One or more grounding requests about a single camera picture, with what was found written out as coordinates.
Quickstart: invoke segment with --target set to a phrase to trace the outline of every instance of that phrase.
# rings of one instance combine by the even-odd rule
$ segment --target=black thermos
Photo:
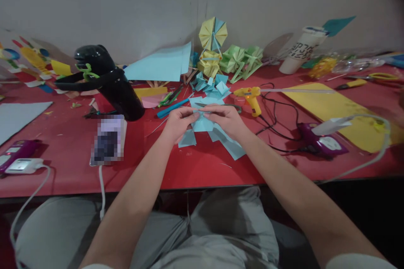
[[[125,72],[115,66],[106,48],[102,45],[86,45],[74,54],[77,67],[87,69],[99,78],[87,75],[88,82],[76,83],[84,78],[82,72],[55,81],[61,90],[88,91],[97,89],[127,121],[135,121],[144,115],[144,108],[135,94]]]

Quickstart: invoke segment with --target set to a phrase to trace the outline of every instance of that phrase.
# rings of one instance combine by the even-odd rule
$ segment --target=phone
[[[127,124],[123,115],[110,115],[100,121],[91,148],[90,166],[111,165],[123,160]]]

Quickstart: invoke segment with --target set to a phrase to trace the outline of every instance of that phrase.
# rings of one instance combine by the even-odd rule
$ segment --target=glue gun
[[[259,87],[240,88],[233,94],[237,97],[244,97],[247,100],[248,104],[252,108],[252,116],[254,118],[261,115],[261,108],[257,101],[257,97],[261,94],[261,89]]]

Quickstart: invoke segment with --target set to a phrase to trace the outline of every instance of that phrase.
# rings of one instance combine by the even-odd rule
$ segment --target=white cup
[[[292,50],[289,52],[289,55],[287,55],[279,71],[283,74],[294,74],[299,67],[310,58],[313,50],[323,43],[327,35],[328,32],[325,31],[323,27],[303,27],[303,34],[292,47]]]

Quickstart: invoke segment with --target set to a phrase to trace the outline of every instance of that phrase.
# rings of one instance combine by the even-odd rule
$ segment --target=white wall
[[[265,47],[277,37],[330,18],[356,15],[324,47],[404,45],[403,0],[0,0],[0,41],[12,47],[20,33],[73,55],[85,44],[103,44],[117,63],[131,63],[164,46],[194,39],[201,23],[213,16],[227,21],[228,39]]]

